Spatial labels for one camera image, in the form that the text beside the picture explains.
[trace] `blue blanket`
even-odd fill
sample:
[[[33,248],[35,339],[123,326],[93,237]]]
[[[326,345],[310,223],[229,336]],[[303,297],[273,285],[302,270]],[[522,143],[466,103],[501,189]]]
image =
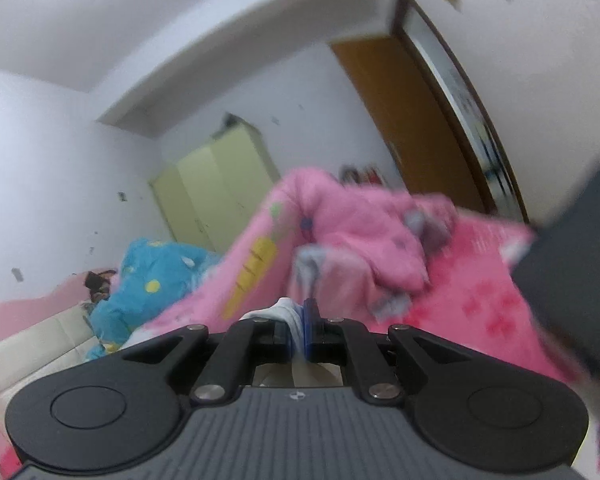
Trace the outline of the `blue blanket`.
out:
[[[87,359],[118,350],[133,330],[198,288],[219,261],[218,254],[187,244],[133,241],[120,265],[120,287],[89,316],[100,344]]]

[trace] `white wall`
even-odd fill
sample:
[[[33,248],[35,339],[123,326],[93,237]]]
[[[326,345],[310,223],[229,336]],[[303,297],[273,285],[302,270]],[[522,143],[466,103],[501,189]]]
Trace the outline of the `white wall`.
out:
[[[493,120],[529,215],[549,218],[600,156],[600,0],[417,0]]]
[[[158,129],[171,123],[170,102],[167,94],[149,110]],[[172,126],[158,140],[164,159],[175,162],[200,146],[227,112],[261,131],[281,173],[318,166],[338,174],[343,164],[375,163],[392,186],[402,185],[375,124],[325,43],[261,70]]]
[[[136,237],[170,236],[147,185],[156,142],[90,121],[87,97],[0,72],[0,301],[116,266]]]

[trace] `ceiling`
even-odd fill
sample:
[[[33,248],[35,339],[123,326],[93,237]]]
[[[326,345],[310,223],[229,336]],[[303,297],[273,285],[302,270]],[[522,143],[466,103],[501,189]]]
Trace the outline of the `ceiling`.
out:
[[[0,70],[91,91],[202,0],[0,0]]]

